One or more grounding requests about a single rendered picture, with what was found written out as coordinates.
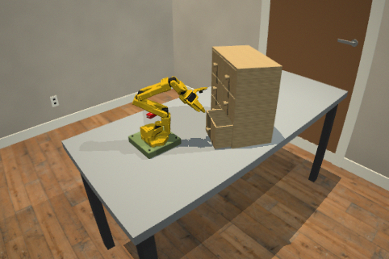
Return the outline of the wooden drawer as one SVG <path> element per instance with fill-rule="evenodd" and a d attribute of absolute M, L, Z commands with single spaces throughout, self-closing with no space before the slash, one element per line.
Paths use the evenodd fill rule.
<path fill-rule="evenodd" d="M 233 124 L 223 109 L 206 111 L 206 132 L 214 148 L 232 147 Z"/>
<path fill-rule="evenodd" d="M 215 67 L 215 68 L 213 68 Z M 223 74 L 223 57 L 213 49 L 212 53 L 212 71 L 222 81 Z"/>
<path fill-rule="evenodd" d="M 225 86 L 223 86 L 223 91 L 222 91 L 222 107 L 227 113 L 230 120 L 233 122 L 235 98 L 232 96 L 232 94 L 228 91 L 228 89 Z"/>
<path fill-rule="evenodd" d="M 224 60 L 223 83 L 236 96 L 236 69 Z"/>
<path fill-rule="evenodd" d="M 211 92 L 214 94 L 216 99 L 221 105 L 221 94 L 222 94 L 222 82 L 218 79 L 218 77 L 212 73 L 212 89 Z"/>
<path fill-rule="evenodd" d="M 221 109 L 220 104 L 216 101 L 213 95 L 211 96 L 211 109 L 212 110 Z"/>

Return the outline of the wooden chest of drawers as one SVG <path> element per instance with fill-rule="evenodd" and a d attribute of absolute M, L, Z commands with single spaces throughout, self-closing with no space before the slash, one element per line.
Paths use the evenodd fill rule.
<path fill-rule="evenodd" d="M 212 47 L 236 71 L 232 147 L 271 143 L 282 66 L 249 45 Z"/>

